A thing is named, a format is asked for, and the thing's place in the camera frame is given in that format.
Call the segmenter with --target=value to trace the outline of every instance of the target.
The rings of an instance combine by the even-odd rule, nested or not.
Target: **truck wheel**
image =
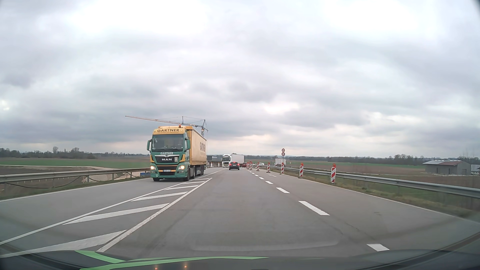
[[[190,171],[188,175],[189,175],[189,179],[195,179],[195,167],[190,167]]]

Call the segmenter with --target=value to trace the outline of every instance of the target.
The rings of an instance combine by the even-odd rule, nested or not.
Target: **white truck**
[[[237,154],[225,154],[222,156],[222,167],[228,167],[232,161],[238,162],[241,167],[242,163],[245,162],[245,156]]]
[[[286,159],[275,159],[275,166],[282,165],[282,162],[283,162],[284,165],[287,165],[287,160]]]

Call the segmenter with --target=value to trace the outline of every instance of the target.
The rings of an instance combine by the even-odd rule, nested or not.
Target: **car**
[[[229,170],[232,170],[232,169],[240,170],[240,165],[239,165],[238,162],[232,161],[232,162],[230,162],[230,164],[228,165],[228,169],[229,169]]]

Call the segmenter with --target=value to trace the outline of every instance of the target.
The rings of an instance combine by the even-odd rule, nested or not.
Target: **metal guardrail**
[[[271,169],[278,169],[280,167],[270,166]],[[299,169],[295,168],[284,168],[286,171],[295,171],[298,172]],[[318,175],[326,175],[330,176],[330,172],[328,171],[316,171],[316,170],[303,170],[303,173],[311,173],[311,174],[318,174]],[[390,184],[395,186],[402,186],[402,187],[409,187],[421,190],[428,190],[428,191],[435,191],[435,192],[442,192],[447,194],[453,195],[460,195],[466,196],[471,198],[480,199],[480,189],[472,188],[472,187],[465,187],[465,186],[457,186],[457,185],[448,185],[448,184],[435,184],[435,183],[427,183],[427,182],[418,182],[418,181],[411,181],[411,180],[403,180],[403,179],[393,179],[393,178],[383,178],[383,177],[376,177],[376,176],[367,176],[367,175],[356,175],[351,173],[342,173],[337,172],[337,177],[340,178],[347,178],[353,180],[361,180],[373,183],[380,183],[380,184]]]
[[[0,175],[0,184],[12,183],[29,180],[55,179],[66,177],[80,177],[102,174],[131,173],[131,172],[149,172],[150,168],[136,169],[112,169],[112,170],[88,170],[88,171],[72,171],[72,172],[37,172],[37,173],[20,173]]]

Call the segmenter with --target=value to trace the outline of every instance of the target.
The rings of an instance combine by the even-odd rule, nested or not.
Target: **farm building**
[[[472,174],[473,175],[480,175],[480,165],[472,164]]]
[[[471,165],[461,160],[431,160],[424,165],[430,173],[471,175]]]

